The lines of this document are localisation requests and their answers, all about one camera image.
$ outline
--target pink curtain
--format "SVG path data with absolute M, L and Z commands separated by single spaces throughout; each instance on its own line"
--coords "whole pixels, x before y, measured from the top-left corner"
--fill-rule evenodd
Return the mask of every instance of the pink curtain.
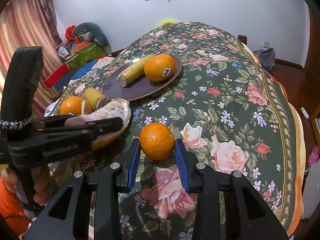
M 0 15 L 0 92 L 10 60 L 15 49 L 19 47 L 41 46 L 44 68 L 38 90 L 33 101 L 33 111 L 36 116 L 43 116 L 51 97 L 57 95 L 55 89 L 48 89 L 44 81 L 61 65 L 61 60 L 55 48 L 51 31 L 46 23 L 38 0 L 12 0 Z

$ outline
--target plate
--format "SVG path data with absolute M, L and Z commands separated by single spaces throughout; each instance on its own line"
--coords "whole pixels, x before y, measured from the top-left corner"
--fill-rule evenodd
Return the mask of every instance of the plate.
M 134 62 L 137 62 L 136 60 L 134 62 L 130 61 L 122 67 L 118 68 L 110 75 L 110 77 L 106 80 L 105 84 L 102 87 L 102 93 L 109 98 L 122 98 L 128 101 L 133 101 L 147 97 L 159 91 L 161 88 L 164 88 L 166 85 L 170 84 L 182 70 L 181 60 L 175 56 L 172 57 L 174 59 L 174 62 L 176 63 L 176 70 L 174 71 L 174 74 L 170 79 L 161 82 L 153 82 L 146 76 L 142 76 L 128 86 L 121 87 L 116 81 L 116 78 L 122 71 L 130 67 Z

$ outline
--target white wall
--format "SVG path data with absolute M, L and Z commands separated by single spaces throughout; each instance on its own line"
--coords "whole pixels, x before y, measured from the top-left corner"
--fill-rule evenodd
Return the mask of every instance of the white wall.
M 199 21 L 248 36 L 251 50 L 269 41 L 276 57 L 304 65 L 309 18 L 304 0 L 54 0 L 58 29 L 93 22 L 112 50 L 127 47 L 165 19 Z

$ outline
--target floral tablecloth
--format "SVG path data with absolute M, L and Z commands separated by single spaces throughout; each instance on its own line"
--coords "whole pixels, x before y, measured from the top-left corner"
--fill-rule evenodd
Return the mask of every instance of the floral tablecloth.
M 100 170 L 127 150 L 145 125 L 160 122 L 199 161 L 217 171 L 243 172 L 287 230 L 295 205 L 292 112 L 279 85 L 223 30 L 189 22 L 155 29 L 110 64 L 70 85 L 51 115 L 59 113 L 65 98 L 81 96 L 87 87 L 101 89 L 117 68 L 149 53 L 177 56 L 183 71 L 156 95 L 131 102 L 131 126 L 107 148 L 54 164 L 55 186 L 76 170 Z M 153 161 L 142 153 L 134 189 L 119 194 L 119 203 L 124 239 L 191 239 L 197 195 L 185 193 L 173 156 Z M 220 220 L 223 226 L 223 211 Z

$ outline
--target human hand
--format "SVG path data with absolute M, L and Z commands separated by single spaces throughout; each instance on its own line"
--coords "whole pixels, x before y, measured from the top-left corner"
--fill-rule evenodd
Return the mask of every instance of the human hand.
M 35 202 L 37 202 L 40 206 L 44 206 L 49 202 L 51 199 L 51 188 L 49 185 L 49 167 L 47 165 L 43 166 L 41 169 L 40 176 L 38 180 L 34 184 L 34 188 L 36 193 L 33 196 Z M 1 177 L 4 180 L 4 183 L 7 189 L 12 192 L 16 193 L 16 183 L 18 180 L 17 174 L 9 169 L 3 169 Z

